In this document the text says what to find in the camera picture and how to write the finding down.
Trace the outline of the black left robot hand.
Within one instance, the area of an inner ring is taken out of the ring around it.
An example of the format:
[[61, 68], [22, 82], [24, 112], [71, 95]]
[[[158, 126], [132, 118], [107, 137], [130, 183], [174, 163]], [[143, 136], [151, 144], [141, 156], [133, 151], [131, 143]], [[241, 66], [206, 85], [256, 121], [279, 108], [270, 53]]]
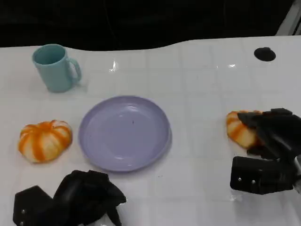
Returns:
[[122, 223], [117, 207], [127, 201], [107, 174], [93, 170], [74, 170], [65, 176], [53, 200], [66, 209], [66, 226], [87, 226], [104, 215], [114, 225], [120, 226]]

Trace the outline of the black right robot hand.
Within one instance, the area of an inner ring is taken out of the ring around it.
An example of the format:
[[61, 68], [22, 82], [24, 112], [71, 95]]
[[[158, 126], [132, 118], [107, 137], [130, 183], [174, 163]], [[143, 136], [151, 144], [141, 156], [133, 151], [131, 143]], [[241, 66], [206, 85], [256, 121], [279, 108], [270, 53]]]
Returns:
[[255, 132], [255, 144], [248, 155], [293, 162], [301, 154], [301, 118], [284, 108], [262, 113], [238, 113], [238, 119]]

